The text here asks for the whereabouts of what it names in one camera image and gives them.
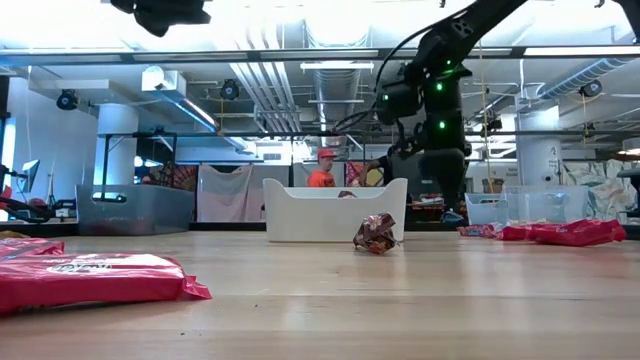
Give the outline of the clear plastic bin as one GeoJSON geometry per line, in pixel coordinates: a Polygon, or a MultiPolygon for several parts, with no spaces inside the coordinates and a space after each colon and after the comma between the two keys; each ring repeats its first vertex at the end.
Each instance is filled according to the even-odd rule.
{"type": "Polygon", "coordinates": [[[466,193],[471,225],[565,224],[587,218],[586,186],[507,186],[499,194],[466,193]]]}

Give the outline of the grey overhead beam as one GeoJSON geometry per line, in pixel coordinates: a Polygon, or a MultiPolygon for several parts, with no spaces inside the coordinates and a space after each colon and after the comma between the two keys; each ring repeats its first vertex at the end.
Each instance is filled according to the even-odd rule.
{"type": "MultiPolygon", "coordinates": [[[[237,50],[202,52],[106,52],[106,53],[11,53],[0,52],[0,66],[62,66],[99,64],[171,64],[288,61],[382,61],[410,60],[415,48],[393,52],[390,48],[237,50]]],[[[640,45],[482,47],[467,55],[469,59],[578,59],[639,58],[640,45]]]]}

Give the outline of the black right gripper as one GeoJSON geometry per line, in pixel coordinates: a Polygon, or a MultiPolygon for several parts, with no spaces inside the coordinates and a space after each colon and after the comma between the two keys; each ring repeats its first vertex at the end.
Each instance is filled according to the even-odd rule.
{"type": "Polygon", "coordinates": [[[443,211],[459,213],[461,188],[466,176],[467,161],[457,148],[426,150],[418,164],[423,178],[435,179],[442,192],[432,195],[434,205],[443,211]]]}

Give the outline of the small tilted desk monitor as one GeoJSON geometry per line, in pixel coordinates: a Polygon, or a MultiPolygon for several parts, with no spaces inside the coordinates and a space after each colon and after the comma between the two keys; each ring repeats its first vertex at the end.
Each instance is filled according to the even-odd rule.
{"type": "Polygon", "coordinates": [[[30,193],[34,183],[35,178],[39,169],[40,161],[39,160],[31,160],[23,164],[22,172],[20,175],[20,179],[22,183],[20,185],[20,189],[24,193],[30,193]]]}

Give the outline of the small pinkish candy wrapper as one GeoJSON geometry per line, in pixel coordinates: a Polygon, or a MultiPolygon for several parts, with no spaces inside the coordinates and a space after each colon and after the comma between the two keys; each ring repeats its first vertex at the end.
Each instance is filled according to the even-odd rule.
{"type": "Polygon", "coordinates": [[[464,237],[483,237],[492,238],[495,236],[496,229],[491,224],[485,225],[468,225],[464,227],[458,227],[457,231],[464,237]]]}

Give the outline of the white plastic bin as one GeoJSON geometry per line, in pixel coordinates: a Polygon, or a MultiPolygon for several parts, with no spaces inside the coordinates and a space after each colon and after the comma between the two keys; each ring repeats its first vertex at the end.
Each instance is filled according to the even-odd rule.
{"type": "Polygon", "coordinates": [[[404,238],[408,181],[385,187],[285,187],[275,179],[263,181],[267,238],[276,243],[350,243],[363,219],[390,213],[397,240],[404,238]],[[358,198],[338,198],[341,191],[358,198]]]}

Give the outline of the dark grey plastic bin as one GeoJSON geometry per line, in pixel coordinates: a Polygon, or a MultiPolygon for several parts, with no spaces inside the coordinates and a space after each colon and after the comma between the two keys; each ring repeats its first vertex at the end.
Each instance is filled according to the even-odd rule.
{"type": "Polygon", "coordinates": [[[83,236],[147,236],[186,232],[195,195],[156,185],[78,185],[78,231],[83,236]]]}

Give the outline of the black metal rack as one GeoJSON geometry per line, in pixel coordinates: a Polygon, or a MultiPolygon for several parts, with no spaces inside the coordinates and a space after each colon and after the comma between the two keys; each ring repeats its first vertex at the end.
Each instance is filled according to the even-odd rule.
{"type": "MultiPolygon", "coordinates": [[[[133,185],[140,181],[142,176],[136,173],[137,168],[148,167],[146,162],[150,161],[152,167],[167,167],[170,169],[170,175],[175,173],[176,150],[178,134],[175,132],[167,132],[162,129],[154,131],[137,131],[132,134],[122,134],[122,137],[132,137],[137,139],[137,150],[135,156],[135,174],[133,185]]],[[[96,185],[98,187],[99,201],[116,201],[117,199],[125,199],[125,195],[117,195],[115,190],[110,187],[116,185],[106,184],[107,157],[104,157],[103,183],[96,185]]]]}

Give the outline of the long ceiling light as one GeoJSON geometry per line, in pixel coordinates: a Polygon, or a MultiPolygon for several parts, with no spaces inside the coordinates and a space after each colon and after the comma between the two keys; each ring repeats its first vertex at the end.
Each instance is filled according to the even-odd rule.
{"type": "Polygon", "coordinates": [[[301,70],[369,70],[374,69],[374,64],[370,62],[348,62],[348,61],[323,61],[323,62],[303,62],[300,64],[301,70]]]}

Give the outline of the silver ceiling duct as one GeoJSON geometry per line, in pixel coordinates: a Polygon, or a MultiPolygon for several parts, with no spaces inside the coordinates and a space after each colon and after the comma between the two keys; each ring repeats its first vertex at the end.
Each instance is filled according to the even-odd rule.
{"type": "Polygon", "coordinates": [[[628,64],[633,58],[600,58],[584,65],[577,70],[569,71],[558,80],[540,87],[536,96],[541,100],[550,100],[566,95],[581,88],[600,77],[628,64]]]}
{"type": "Polygon", "coordinates": [[[357,69],[314,70],[318,119],[322,131],[354,112],[360,82],[357,69]]]}

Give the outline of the red candy packet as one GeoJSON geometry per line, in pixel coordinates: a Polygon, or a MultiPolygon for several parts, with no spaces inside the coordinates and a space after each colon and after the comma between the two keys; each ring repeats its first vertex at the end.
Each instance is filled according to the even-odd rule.
{"type": "Polygon", "coordinates": [[[506,226],[495,232],[495,238],[501,241],[530,241],[539,228],[538,224],[506,226]]]}
{"type": "Polygon", "coordinates": [[[582,219],[567,224],[541,224],[532,226],[529,237],[536,243],[570,247],[588,247],[627,238],[624,227],[617,221],[582,219]]]}

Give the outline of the white round column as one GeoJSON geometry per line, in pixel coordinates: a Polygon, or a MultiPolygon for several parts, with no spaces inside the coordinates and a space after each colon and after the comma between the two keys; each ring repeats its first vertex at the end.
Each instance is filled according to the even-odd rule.
{"type": "Polygon", "coordinates": [[[107,185],[134,182],[137,139],[122,134],[137,132],[138,125],[138,112],[132,106],[107,103],[99,107],[94,185],[103,183],[104,157],[107,157],[107,185]]]}
{"type": "Polygon", "coordinates": [[[543,132],[543,135],[517,135],[516,156],[521,185],[558,185],[561,182],[561,140],[552,131],[559,129],[559,106],[522,109],[516,117],[517,132],[543,132]]]}

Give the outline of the red KitKat candy bar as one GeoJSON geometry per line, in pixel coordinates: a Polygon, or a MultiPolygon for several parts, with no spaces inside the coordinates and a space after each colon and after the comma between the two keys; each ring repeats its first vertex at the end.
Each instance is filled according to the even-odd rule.
{"type": "Polygon", "coordinates": [[[31,255],[61,255],[65,244],[60,241],[41,238],[6,238],[0,239],[0,258],[31,256],[31,255]]]}
{"type": "Polygon", "coordinates": [[[179,262],[153,254],[67,254],[0,262],[0,314],[80,303],[209,300],[179,262]]]}

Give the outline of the black table frame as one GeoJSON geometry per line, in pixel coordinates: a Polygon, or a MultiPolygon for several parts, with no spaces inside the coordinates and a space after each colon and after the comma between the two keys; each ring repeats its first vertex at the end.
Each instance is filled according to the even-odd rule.
{"type": "MultiPolygon", "coordinates": [[[[629,240],[640,241],[640,225],[624,225],[629,240]]],[[[19,224],[2,223],[0,231],[13,231],[32,237],[69,237],[78,236],[78,225],[76,223],[45,223],[45,224],[19,224]]],[[[265,223],[197,223],[190,224],[191,231],[248,231],[264,232],[265,223]]],[[[441,224],[435,222],[409,223],[405,226],[405,232],[444,232],[455,231],[456,227],[451,224],[441,224]]]]}

